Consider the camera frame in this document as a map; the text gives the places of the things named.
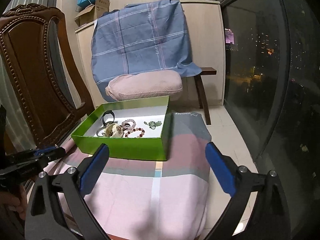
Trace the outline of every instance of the green box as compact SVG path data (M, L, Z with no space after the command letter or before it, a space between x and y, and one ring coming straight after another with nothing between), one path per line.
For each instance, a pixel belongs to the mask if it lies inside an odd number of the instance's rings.
M105 143L109 147L110 157L112 158L166 161L171 131L171 111L168 109L168 105L169 96L105 103L93 111L72 133L71 137L83 153L94 154L98 147L102 143ZM165 114L163 125L156 128L162 128L160 137L105 138L85 136L89 128L107 110L136 109L153 106L163 106L162 109L165 109L163 113Z

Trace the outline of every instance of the silver bolt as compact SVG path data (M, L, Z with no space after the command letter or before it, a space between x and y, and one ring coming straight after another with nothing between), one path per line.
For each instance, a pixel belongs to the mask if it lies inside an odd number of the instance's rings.
M276 177L276 176L277 176L276 171L270 171L269 173L270 173L270 175L271 175L272 177Z
M69 174L74 174L76 172L76 168L75 167L70 167L68 170Z
M245 173L248 171L248 168L246 166L240 166L239 167L239 171L242 172L242 173Z
M47 175L47 173L46 173L45 171L41 171L41 172L39 173L39 177L40 177L40 178L43 178L45 175Z

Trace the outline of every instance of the pink cushion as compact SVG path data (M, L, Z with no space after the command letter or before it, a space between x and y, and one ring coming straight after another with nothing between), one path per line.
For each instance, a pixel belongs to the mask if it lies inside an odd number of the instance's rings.
M117 101L159 96L176 100L182 94L182 81L173 70L121 75L109 82L106 93Z

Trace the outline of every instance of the carved wooden chair back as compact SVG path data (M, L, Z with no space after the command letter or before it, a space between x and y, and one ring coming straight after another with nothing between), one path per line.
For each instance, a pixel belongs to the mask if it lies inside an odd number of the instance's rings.
M73 107L61 92L48 53L50 21L71 80L81 98ZM0 53L24 117L38 147L59 142L83 117L93 112L90 93L73 60L64 14L57 8L30 3L0 18Z

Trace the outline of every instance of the human hand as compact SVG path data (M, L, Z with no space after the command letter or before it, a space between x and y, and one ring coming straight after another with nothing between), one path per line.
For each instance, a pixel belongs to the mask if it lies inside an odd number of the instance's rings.
M1 191L0 204L13 207L10 209L18 212L21 219L26 219L28 201L26 191L22 184L19 185L19 197L14 196L10 192Z

